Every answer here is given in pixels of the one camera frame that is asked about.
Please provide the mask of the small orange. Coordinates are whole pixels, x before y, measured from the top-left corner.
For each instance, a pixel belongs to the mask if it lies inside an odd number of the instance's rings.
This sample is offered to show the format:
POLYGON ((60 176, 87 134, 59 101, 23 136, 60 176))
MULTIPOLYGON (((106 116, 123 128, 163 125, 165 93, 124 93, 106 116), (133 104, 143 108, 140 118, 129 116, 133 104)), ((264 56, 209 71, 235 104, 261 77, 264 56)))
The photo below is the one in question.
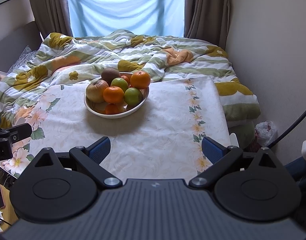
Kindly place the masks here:
POLYGON ((126 75, 121 75, 120 78, 125 80, 127 82, 128 86, 130 86, 130 79, 126 75))

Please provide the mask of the large orange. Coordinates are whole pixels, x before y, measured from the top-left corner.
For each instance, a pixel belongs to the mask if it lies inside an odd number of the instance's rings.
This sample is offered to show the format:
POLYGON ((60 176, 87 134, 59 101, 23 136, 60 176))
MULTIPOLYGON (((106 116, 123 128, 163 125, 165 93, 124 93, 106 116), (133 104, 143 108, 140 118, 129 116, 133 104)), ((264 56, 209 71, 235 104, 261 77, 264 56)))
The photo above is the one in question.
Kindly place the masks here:
POLYGON ((116 104, 111 103, 105 107, 105 114, 107 115, 115 115, 119 114, 120 112, 120 108, 116 104))

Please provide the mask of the yellowish wrinkled apple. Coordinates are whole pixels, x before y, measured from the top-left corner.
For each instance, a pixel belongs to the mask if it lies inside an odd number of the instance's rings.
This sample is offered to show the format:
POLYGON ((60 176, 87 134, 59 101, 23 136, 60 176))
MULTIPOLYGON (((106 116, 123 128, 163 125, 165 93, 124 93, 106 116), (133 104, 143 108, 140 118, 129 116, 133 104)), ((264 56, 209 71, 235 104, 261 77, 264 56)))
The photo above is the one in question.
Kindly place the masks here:
POLYGON ((88 85, 86 88, 86 97, 94 103, 104 102, 104 90, 109 87, 108 83, 104 80, 97 80, 88 85))

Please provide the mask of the brown left curtain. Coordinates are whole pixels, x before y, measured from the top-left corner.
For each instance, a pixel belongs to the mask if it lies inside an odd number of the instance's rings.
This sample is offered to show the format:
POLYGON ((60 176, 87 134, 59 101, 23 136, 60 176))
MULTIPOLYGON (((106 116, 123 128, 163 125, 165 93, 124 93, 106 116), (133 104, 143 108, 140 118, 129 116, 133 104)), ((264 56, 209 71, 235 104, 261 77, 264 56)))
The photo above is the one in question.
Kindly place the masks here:
POLYGON ((45 38, 50 33, 72 35, 68 0, 30 0, 37 27, 45 38))

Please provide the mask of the light blue window cloth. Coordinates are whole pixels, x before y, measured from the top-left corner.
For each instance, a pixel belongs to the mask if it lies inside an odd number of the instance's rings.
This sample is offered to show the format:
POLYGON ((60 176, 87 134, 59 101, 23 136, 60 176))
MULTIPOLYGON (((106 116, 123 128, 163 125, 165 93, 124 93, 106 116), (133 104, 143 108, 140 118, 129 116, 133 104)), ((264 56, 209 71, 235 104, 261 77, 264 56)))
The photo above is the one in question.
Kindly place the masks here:
POLYGON ((134 34, 184 35, 185 0, 68 0, 73 36, 105 36, 118 29, 134 34))

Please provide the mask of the brown kiwi fruit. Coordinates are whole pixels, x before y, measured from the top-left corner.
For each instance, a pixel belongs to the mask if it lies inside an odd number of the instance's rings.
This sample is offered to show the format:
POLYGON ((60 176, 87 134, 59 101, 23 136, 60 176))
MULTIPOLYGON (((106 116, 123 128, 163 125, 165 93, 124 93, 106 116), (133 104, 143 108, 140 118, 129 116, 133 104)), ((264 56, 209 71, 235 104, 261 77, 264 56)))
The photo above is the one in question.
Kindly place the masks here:
POLYGON ((111 85, 111 82, 120 77, 120 72, 115 68, 105 68, 101 73, 101 79, 106 81, 108 85, 111 85))

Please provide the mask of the green striped floral quilt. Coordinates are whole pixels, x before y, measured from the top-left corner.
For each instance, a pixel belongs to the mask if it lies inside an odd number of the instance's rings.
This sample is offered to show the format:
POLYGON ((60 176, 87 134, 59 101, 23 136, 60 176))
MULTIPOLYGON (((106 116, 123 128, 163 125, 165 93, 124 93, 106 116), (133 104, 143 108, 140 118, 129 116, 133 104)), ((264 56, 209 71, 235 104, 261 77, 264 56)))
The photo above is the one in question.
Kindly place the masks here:
POLYGON ((173 36, 136 35, 116 30, 107 36, 71 37, 50 33, 34 58, 0 81, 0 118, 4 128, 15 124, 19 109, 32 107, 53 85, 96 79, 105 68, 147 72, 153 82, 211 78, 230 127, 257 119, 256 95, 242 85, 219 46, 173 36))

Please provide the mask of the white plastic bag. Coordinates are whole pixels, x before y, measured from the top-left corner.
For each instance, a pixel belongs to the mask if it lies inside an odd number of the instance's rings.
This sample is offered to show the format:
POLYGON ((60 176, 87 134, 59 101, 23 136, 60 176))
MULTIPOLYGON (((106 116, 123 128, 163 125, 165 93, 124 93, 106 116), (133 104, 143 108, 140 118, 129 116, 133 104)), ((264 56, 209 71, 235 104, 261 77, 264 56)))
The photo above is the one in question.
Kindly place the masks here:
POLYGON ((261 146, 269 146, 277 139, 277 128, 272 121, 260 122, 255 126, 257 142, 261 146))

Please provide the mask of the yellow side surface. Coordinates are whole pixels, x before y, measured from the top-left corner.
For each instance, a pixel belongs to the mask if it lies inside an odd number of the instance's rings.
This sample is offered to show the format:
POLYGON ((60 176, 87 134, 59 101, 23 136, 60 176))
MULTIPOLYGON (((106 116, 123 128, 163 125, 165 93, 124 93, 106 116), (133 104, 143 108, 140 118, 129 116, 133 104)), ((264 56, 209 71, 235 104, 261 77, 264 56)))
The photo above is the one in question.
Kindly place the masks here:
POLYGON ((2 197, 4 200, 5 207, 3 209, 0 209, 2 212, 2 217, 5 221, 7 221, 9 224, 14 224, 18 221, 18 217, 13 209, 13 206, 10 202, 9 198, 9 190, 6 189, 4 186, 0 184, 2 197))

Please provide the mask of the brown right curtain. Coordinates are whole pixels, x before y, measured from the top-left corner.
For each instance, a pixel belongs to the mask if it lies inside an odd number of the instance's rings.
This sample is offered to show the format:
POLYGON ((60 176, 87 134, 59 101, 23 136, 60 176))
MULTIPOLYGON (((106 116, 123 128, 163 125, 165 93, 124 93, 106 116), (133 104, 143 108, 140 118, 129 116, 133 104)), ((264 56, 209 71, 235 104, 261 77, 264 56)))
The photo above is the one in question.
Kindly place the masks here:
POLYGON ((185 0, 184 36, 225 48, 230 0, 185 0))

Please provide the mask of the green apple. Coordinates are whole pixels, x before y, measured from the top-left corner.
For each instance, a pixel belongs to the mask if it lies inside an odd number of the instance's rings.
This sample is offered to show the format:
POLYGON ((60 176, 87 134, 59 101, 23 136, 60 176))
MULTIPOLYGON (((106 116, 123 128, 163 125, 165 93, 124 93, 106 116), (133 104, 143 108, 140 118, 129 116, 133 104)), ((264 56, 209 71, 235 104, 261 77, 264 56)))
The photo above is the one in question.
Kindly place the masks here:
POLYGON ((124 101, 129 106, 137 106, 143 99, 142 92, 137 88, 129 88, 124 93, 124 101))
POLYGON ((119 87, 125 92, 129 88, 128 82, 122 77, 117 77, 112 80, 111 87, 119 87))

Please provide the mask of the cream duck pattern bowl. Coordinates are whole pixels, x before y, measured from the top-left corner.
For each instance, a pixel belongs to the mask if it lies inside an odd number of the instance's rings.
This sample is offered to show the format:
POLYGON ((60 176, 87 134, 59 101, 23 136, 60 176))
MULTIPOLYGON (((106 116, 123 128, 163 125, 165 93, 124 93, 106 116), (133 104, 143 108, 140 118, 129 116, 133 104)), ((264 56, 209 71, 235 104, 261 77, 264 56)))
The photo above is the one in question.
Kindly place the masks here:
POLYGON ((101 77, 85 90, 84 104, 93 114, 106 119, 119 119, 138 110, 148 98, 150 75, 105 69, 101 77))

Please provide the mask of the white floral tablecloth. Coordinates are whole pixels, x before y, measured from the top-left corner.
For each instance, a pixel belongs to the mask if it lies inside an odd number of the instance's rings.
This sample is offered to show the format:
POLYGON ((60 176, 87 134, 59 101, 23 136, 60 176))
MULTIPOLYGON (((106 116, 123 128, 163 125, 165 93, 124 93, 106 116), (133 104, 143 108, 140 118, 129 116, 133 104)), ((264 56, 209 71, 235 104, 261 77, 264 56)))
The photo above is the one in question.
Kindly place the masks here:
POLYGON ((152 83, 140 109, 120 119, 92 114, 84 104, 86 86, 52 86, 33 108, 21 108, 18 119, 32 125, 33 135, 14 144, 12 159, 1 167, 18 176, 43 147, 66 152, 107 136, 111 152, 101 165, 121 180, 189 180, 211 165, 202 153, 204 136, 230 144, 220 98, 208 77, 152 83))

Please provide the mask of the rough dark orange mandarin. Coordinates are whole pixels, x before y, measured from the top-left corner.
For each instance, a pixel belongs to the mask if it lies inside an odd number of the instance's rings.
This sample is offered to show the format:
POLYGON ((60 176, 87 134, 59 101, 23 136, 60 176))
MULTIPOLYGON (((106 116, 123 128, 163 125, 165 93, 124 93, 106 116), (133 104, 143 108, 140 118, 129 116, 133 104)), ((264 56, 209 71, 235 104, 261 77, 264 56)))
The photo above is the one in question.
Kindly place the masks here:
POLYGON ((120 87, 107 87, 103 92, 103 98, 107 103, 117 104, 124 100, 124 91, 120 87))

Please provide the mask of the grey bed headboard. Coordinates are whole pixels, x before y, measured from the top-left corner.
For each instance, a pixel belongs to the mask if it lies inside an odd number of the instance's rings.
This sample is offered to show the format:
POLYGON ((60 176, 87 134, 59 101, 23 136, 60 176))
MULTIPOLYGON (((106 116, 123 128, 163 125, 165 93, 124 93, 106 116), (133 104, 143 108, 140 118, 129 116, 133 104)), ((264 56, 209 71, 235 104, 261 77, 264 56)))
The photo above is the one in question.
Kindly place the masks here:
POLYGON ((26 46, 32 50, 38 50, 42 41, 35 21, 11 32, 0 41, 0 71, 7 72, 26 46))

